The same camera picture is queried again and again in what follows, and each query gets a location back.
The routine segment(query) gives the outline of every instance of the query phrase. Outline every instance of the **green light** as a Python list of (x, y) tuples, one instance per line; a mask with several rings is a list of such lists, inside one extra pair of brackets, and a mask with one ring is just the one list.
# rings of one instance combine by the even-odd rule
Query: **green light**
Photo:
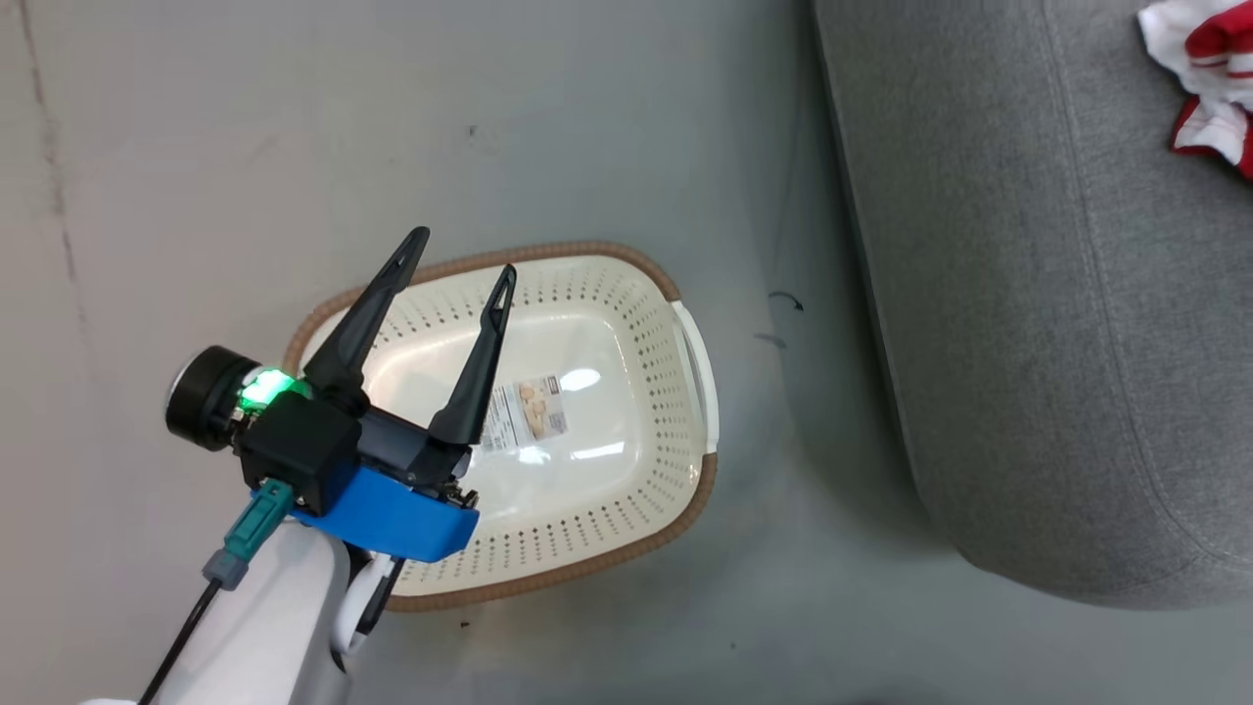
[(244, 412), (264, 409), (281, 392), (296, 386), (301, 386), (297, 392), (303, 389), (299, 382), (287, 377), (281, 371), (266, 371), (257, 376), (257, 379), (252, 381), (248, 387), (239, 391), (239, 409)]

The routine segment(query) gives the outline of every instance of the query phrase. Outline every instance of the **gray floor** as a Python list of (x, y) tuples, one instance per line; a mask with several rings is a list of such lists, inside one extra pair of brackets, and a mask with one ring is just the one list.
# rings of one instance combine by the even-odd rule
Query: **gray floor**
[(3, 359), (20, 371), (4, 447), (40, 471), (0, 495), (4, 556), (41, 579), (0, 611), (26, 642), (3, 666), (14, 701), (133, 697), (238, 510), (231, 460), (162, 428), (183, 359), (209, 342), (277, 359), (425, 223), (432, 259), (583, 238), (657, 258), (709, 344), (719, 485), (634, 563), (388, 616), (353, 702), (1247, 702), (1249, 607), (1070, 605), (928, 531), (803, 18), (749, 0), (0, 5), (0, 309), (40, 341)]

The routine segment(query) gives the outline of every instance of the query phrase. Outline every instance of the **gray fabric cushion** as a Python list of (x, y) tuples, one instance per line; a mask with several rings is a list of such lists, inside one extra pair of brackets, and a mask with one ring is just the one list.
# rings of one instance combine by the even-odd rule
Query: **gray fabric cushion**
[(982, 569), (1164, 609), (1253, 592), (1253, 190), (1167, 150), (1145, 3), (817, 16), (928, 511)]

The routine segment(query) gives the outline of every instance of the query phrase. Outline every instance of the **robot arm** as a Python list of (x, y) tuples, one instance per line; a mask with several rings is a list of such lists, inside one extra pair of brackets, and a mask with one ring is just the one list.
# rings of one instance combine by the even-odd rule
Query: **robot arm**
[(501, 270), (447, 406), (430, 428), (412, 425), (371, 406), (362, 366), (429, 237), (405, 238), (303, 378), (214, 346), (174, 381), (169, 431), (231, 447), (253, 492), (139, 705), (343, 702), (342, 657), (370, 634), (403, 562), (465, 548), (477, 495), (459, 481), (482, 432), (517, 273)]

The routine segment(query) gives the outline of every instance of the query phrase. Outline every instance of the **black cable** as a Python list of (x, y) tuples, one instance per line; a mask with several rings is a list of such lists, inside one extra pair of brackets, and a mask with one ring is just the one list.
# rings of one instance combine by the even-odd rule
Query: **black cable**
[(204, 611), (209, 609), (209, 604), (213, 602), (213, 597), (218, 594), (222, 587), (222, 581), (213, 579), (209, 581), (208, 587), (200, 594), (200, 599), (195, 601), (195, 607), (192, 607), (192, 614), (187, 616), (187, 621), (183, 622), (183, 629), (174, 637), (174, 644), (170, 645), (169, 652), (165, 654), (165, 660), (160, 662), (160, 667), (157, 669), (157, 675), (153, 676), (152, 682), (148, 684), (148, 690), (144, 691), (143, 697), (139, 699), (139, 705), (152, 705), (157, 692), (160, 690), (163, 682), (165, 682), (165, 676), (169, 675), (169, 670), (174, 667), (174, 662), (178, 661), (178, 655), (183, 652), (183, 647), (187, 646), (187, 640), (192, 639), (192, 632), (195, 631), (195, 625), (200, 622), (200, 617), (204, 616)]

